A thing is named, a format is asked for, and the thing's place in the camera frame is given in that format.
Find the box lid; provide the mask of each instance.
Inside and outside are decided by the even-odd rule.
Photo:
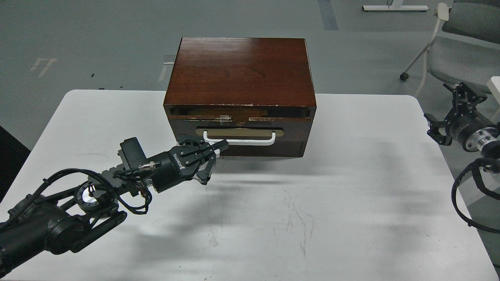
[[[301,38],[182,38],[166,106],[315,107]]]

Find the drawer handle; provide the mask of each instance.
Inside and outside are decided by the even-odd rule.
[[[203,131],[205,142],[220,142],[222,139],[209,138],[209,133]],[[270,146],[275,143],[276,133],[272,132],[270,139],[226,139],[230,146]]]

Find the cable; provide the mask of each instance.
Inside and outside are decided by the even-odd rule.
[[[89,184],[88,187],[87,187],[88,194],[90,194],[90,196],[94,197],[94,192],[95,191],[96,191],[96,187],[94,186],[94,184]]]
[[[147,188],[142,188],[138,184],[135,185],[135,187],[140,191],[140,195],[144,198],[144,214],[146,214],[149,210],[149,205],[151,204],[151,201],[153,201],[153,195],[151,194],[151,191],[149,191]]]
[[[8,226],[10,226],[13,222],[15,222],[26,210],[37,200],[42,192],[44,192],[51,184],[53,184],[55,181],[71,175],[75,173],[82,173],[85,174],[93,179],[95,179],[97,182],[99,182],[107,192],[109,192],[111,195],[113,195],[114,198],[116,198],[127,210],[129,210],[131,213],[136,214],[136,215],[143,215],[147,212],[145,211],[137,211],[140,209],[147,209],[147,206],[151,202],[152,195],[149,192],[149,198],[145,198],[145,204],[140,207],[132,207],[129,204],[127,204],[115,191],[113,185],[101,174],[88,170],[88,169],[78,169],[78,168],[68,168],[68,169],[63,169],[60,170],[53,175],[51,175],[48,179],[43,179],[43,183],[35,190],[33,195],[29,198],[29,200],[19,209],[17,210],[13,215],[10,216],[10,218],[5,221],[0,226],[0,232],[5,230]]]
[[[465,169],[455,179],[455,182],[453,183],[453,186],[451,187],[451,202],[453,203],[453,207],[455,208],[455,211],[458,214],[458,216],[462,220],[464,220],[468,224],[469,227],[475,227],[478,230],[482,230],[485,232],[500,234],[500,229],[495,229],[495,228],[491,228],[491,227],[482,225],[480,223],[475,222],[471,218],[468,218],[466,215],[464,215],[459,210],[459,207],[457,205],[457,189],[459,188],[459,185],[460,185],[460,182],[462,181],[462,178],[468,172],[472,171],[472,176],[473,176],[474,182],[478,186],[478,189],[481,190],[481,188],[479,188],[479,186],[484,187],[485,184],[484,184],[483,179],[481,177],[481,172],[480,172],[479,168],[480,167],[486,168],[486,166],[489,166],[489,165],[497,166],[498,163],[494,159],[491,159],[491,158],[478,158],[474,162],[470,163],[467,167],[465,167]]]
[[[117,178],[125,182],[139,182],[150,178],[153,174],[153,171],[140,171],[139,168],[134,168],[123,171],[115,171],[113,173],[113,178]]]

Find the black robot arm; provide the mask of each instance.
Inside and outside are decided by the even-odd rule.
[[[153,198],[149,187],[160,193],[192,179],[206,185],[216,158],[228,148],[228,142],[208,143],[193,136],[181,136],[178,142],[171,150],[146,158],[138,140],[129,138],[120,144],[118,155],[123,163],[116,167],[102,173],[69,168],[44,179],[33,194],[8,211],[9,219],[0,224],[0,278],[42,251],[55,255],[81,251],[127,218],[127,212],[119,210],[120,204],[133,214],[146,214]],[[87,181],[42,195],[52,183],[74,173],[87,175]],[[130,206],[121,198],[125,193],[140,194],[144,204]],[[67,212],[75,205],[84,214]]]
[[[449,146],[452,140],[458,142],[466,152],[481,151],[482,158],[470,163],[455,179],[451,187],[451,202],[457,214],[470,227],[490,233],[500,234],[500,229],[482,225],[463,214],[457,204],[457,190],[464,176],[471,172],[476,187],[493,199],[500,200],[500,194],[485,187],[481,170],[500,173],[499,126],[479,113],[476,106],[486,100],[486,95],[478,94],[465,83],[454,88],[443,84],[452,93],[451,109],[443,121],[431,114],[424,114],[429,124],[427,134],[438,144]]]

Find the gray chair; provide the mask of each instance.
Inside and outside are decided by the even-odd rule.
[[[427,73],[447,84],[464,82],[475,91],[490,94],[488,80],[500,76],[500,0],[455,0],[451,8],[439,3],[436,15],[430,43],[399,78],[408,79],[407,71],[423,55],[422,80],[415,97]],[[441,30],[458,35],[456,39],[436,36],[441,22]]]

